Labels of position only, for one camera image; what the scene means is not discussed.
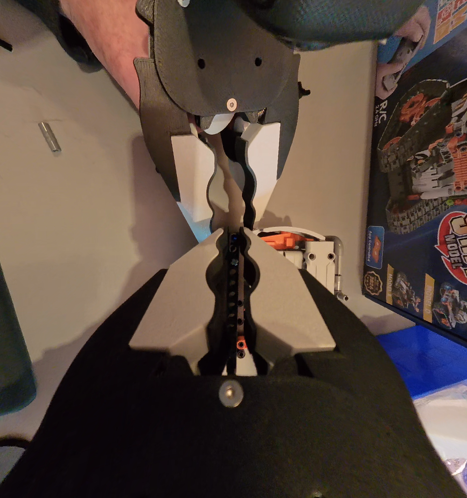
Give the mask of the person's left hand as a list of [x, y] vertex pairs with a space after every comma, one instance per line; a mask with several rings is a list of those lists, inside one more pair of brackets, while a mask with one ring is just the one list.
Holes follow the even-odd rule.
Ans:
[[139, 109], [139, 80], [133, 62], [149, 55], [149, 28], [137, 16], [136, 1], [60, 1], [60, 5], [105, 70]]

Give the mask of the black dimpled chair seat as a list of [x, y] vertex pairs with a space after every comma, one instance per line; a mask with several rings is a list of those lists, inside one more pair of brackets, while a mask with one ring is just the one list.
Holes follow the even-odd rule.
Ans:
[[31, 358], [0, 265], [0, 416], [23, 409], [35, 396]]

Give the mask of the small silver metal tube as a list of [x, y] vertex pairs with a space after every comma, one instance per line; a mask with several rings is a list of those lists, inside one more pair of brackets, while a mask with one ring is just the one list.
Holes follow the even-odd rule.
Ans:
[[49, 149], [52, 153], [61, 153], [62, 148], [59, 145], [59, 142], [56, 138], [56, 135], [54, 134], [50, 123], [45, 122], [45, 121], [40, 121], [38, 122], [38, 127], [41, 131], [41, 134], [46, 142], [46, 144], [49, 146]]

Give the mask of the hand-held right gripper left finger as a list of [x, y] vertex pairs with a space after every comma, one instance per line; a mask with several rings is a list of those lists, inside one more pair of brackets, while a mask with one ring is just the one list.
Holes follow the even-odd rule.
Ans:
[[131, 349], [182, 356], [199, 374], [199, 360], [209, 351], [206, 329], [215, 305], [206, 271], [225, 234], [217, 229], [169, 267], [129, 342]]

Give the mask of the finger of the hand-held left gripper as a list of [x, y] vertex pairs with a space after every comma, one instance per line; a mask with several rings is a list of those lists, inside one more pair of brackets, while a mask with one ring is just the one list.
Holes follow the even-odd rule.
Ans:
[[277, 183], [280, 123], [259, 124], [235, 121], [235, 159], [244, 179], [243, 225], [258, 227]]
[[228, 213], [225, 176], [216, 152], [192, 134], [171, 137], [180, 200], [177, 205], [198, 242], [212, 233], [217, 215]]

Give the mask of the clear plastic parts bags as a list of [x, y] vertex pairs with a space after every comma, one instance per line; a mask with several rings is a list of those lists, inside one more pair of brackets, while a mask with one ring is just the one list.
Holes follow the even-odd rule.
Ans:
[[467, 495], [467, 380], [413, 403], [436, 452]]

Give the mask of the blue plastic bin with bags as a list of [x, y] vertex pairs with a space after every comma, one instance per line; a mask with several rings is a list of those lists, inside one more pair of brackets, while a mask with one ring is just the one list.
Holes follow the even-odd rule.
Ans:
[[377, 339], [392, 359], [413, 399], [467, 380], [467, 346], [415, 326]]

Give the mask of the dark blue robot kit box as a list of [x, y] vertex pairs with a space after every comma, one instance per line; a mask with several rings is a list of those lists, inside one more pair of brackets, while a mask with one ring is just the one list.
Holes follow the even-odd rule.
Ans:
[[467, 1], [377, 50], [363, 294], [467, 342]]

